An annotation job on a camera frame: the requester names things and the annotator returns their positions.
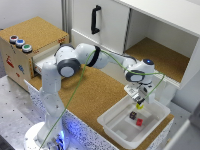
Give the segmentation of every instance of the cabinet door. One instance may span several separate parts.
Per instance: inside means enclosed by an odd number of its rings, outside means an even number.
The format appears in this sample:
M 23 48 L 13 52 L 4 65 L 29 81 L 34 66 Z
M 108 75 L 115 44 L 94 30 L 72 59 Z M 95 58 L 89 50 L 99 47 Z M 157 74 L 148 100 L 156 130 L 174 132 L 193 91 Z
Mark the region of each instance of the cabinet door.
M 92 34 L 92 10 L 96 5 L 96 28 L 100 32 Z M 130 9 L 113 0 L 74 0 L 72 28 L 106 47 L 110 51 L 122 54 L 128 25 Z

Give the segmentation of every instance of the tiled surface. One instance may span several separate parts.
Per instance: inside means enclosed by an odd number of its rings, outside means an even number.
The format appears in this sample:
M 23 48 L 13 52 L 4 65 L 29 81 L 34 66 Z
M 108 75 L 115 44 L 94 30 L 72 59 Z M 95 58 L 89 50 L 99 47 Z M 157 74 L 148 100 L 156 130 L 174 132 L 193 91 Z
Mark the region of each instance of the tiled surface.
M 5 72 L 5 69 L 4 69 L 3 60 L 2 60 L 2 57 L 1 57 L 1 53 L 0 53 L 0 78 L 5 76 L 5 75 L 6 75 L 6 72 Z

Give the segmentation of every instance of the open shelf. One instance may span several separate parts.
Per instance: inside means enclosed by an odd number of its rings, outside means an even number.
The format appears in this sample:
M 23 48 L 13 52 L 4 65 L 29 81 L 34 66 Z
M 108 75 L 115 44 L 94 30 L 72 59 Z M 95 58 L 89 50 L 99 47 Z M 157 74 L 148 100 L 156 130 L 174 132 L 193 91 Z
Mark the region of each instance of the open shelf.
M 144 38 L 125 53 L 138 60 L 151 59 L 155 69 L 181 82 L 190 58 L 173 51 L 149 38 Z

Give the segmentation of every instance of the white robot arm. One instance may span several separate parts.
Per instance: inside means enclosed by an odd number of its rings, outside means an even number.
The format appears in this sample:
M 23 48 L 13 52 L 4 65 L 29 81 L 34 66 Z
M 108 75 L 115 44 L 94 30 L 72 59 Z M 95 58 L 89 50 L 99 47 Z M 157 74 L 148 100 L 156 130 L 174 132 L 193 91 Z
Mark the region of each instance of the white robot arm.
M 73 76 L 80 69 L 81 64 L 86 63 L 88 56 L 94 50 L 96 51 L 87 61 L 87 66 L 101 69 L 109 62 L 115 64 L 118 62 L 127 70 L 140 74 L 134 74 L 124 70 L 126 80 L 139 83 L 140 86 L 138 88 L 143 95 L 147 95 L 154 88 L 152 84 L 153 75 L 145 75 L 154 72 L 154 63 L 149 59 L 143 59 L 141 62 L 137 62 L 133 57 L 121 56 L 111 52 L 104 53 L 99 47 L 88 44 L 79 44 L 76 49 L 70 45 L 63 45 L 56 52 L 55 59 L 45 62 L 42 67 L 40 98 L 46 108 L 46 116 L 45 124 L 40 129 L 35 139 L 38 142 L 38 146 L 41 146 L 43 141 L 45 141 L 47 134 L 64 110 L 64 105 L 58 95 L 58 91 L 61 89 L 61 76 Z M 155 94 L 151 93 L 148 98 L 146 98 L 147 102 L 153 102 L 154 96 Z M 141 104 L 145 99 L 144 97 L 138 96 L 135 100 L 138 104 Z M 46 139 L 44 149 L 56 150 L 57 147 L 59 147 L 59 149 L 66 149 L 64 137 L 62 137 L 62 130 L 62 120 L 60 120 Z M 56 140 L 63 141 L 63 144 L 53 144 L 53 146 L 50 146 L 52 145 L 52 141 L 55 143 Z

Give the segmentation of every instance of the white countertop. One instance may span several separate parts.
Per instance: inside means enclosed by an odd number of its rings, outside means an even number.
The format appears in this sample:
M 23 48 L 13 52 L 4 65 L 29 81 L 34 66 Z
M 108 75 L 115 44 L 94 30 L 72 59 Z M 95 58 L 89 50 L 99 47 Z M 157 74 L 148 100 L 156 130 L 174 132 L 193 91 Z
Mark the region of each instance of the white countertop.
M 200 37 L 200 5 L 195 0 L 115 0 L 143 14 Z

